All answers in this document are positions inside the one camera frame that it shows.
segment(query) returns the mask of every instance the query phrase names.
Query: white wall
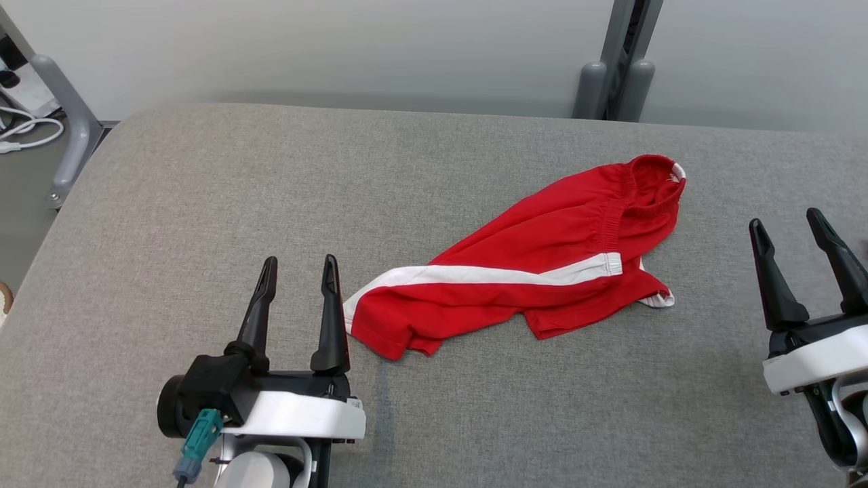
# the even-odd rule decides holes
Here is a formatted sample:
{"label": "white wall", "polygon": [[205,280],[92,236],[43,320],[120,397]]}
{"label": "white wall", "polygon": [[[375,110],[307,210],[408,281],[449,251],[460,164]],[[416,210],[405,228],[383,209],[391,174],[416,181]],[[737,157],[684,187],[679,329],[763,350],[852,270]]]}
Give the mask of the white wall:
{"label": "white wall", "polygon": [[868,2],[664,0],[641,122],[868,131]]}
{"label": "white wall", "polygon": [[611,0],[3,0],[97,118],[241,101],[569,116]]}

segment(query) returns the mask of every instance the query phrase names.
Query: white cable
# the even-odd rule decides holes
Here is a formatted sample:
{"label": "white cable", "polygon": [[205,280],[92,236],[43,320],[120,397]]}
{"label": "white cable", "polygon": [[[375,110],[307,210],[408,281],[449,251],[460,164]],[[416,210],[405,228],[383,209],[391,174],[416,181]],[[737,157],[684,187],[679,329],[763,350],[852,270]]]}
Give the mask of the white cable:
{"label": "white cable", "polygon": [[[9,112],[11,114],[18,114],[18,115],[22,115],[22,116],[29,118],[29,120],[27,122],[25,122],[19,126],[13,127],[12,129],[9,130],[9,132],[5,132],[3,134],[0,134],[0,154],[5,154],[5,153],[8,153],[10,151],[19,151],[21,149],[27,149],[27,148],[36,148],[38,146],[42,146],[44,144],[48,144],[49,142],[54,141],[56,138],[60,137],[61,134],[63,134],[63,124],[60,123],[60,121],[57,121],[55,119],[37,119],[36,117],[34,117],[33,115],[31,115],[28,112],[25,112],[23,110],[18,110],[18,109],[10,109],[9,107],[0,107],[0,110],[2,110],[3,112]],[[10,137],[12,135],[27,134],[28,132],[33,130],[33,128],[39,123],[54,124],[57,126],[57,132],[55,132],[52,135],[49,135],[48,137],[46,137],[40,141],[36,141],[36,142],[20,143],[20,142],[4,141],[4,139],[6,139],[7,137]],[[3,124],[2,119],[0,119],[0,129],[6,129],[6,125]]]}

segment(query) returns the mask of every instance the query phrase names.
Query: teal connector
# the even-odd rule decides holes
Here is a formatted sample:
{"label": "teal connector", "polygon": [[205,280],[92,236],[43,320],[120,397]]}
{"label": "teal connector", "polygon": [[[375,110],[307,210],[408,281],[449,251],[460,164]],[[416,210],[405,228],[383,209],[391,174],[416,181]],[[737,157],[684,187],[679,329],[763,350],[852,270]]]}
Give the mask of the teal connector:
{"label": "teal connector", "polygon": [[213,408],[206,408],[199,412],[199,417],[193,422],[190,433],[181,448],[181,459],[174,467],[174,478],[186,484],[193,484],[202,471],[202,461],[208,453],[208,449],[220,438],[223,430],[223,420],[220,412]]}

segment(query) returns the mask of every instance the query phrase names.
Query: gray fabric surface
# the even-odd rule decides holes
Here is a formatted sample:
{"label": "gray fabric surface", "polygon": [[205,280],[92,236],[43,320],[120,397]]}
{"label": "gray fabric surface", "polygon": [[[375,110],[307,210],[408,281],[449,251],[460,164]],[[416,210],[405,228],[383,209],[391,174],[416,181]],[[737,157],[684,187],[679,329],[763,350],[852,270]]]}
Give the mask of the gray fabric surface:
{"label": "gray fabric surface", "polygon": [[[155,400],[236,333],[279,258],[272,365],[305,368],[319,275],[349,296],[553,180],[643,153],[687,171],[645,259],[674,291],[537,341],[523,319],[381,360],[351,340],[367,439],[332,486],[840,486],[801,397],[766,389],[747,236],[760,216],[812,313],[840,300],[804,212],[868,238],[864,141],[517,117],[202,105],[136,115],[82,172],[0,330],[0,486],[172,485]],[[207,467],[209,485],[214,470]]]}

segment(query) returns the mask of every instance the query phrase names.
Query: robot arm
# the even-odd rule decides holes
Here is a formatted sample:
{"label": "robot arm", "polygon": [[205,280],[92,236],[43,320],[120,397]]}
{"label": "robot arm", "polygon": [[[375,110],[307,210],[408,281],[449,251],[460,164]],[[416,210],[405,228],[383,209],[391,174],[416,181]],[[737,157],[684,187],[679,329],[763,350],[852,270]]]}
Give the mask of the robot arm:
{"label": "robot arm", "polygon": [[842,313],[809,317],[778,269],[762,223],[751,221],[759,292],[771,332],[763,373],[772,392],[805,395],[826,453],[855,482],[868,469],[867,391],[842,398],[841,388],[868,382],[868,274],[819,210],[809,208],[807,220],[832,264]]}
{"label": "robot arm", "polygon": [[[277,288],[272,256],[262,267],[238,338],[222,356],[198,356],[186,374],[163,387],[157,420],[167,437],[187,437],[202,411],[220,413],[220,456],[211,460],[219,466],[217,488],[326,488],[332,444],[365,437],[365,411],[345,376],[350,355],[338,262],[328,255],[325,263],[319,349],[311,371],[269,371],[268,308]],[[254,451],[259,445],[297,446],[302,455]],[[195,471],[185,478],[193,483],[197,476]]]}

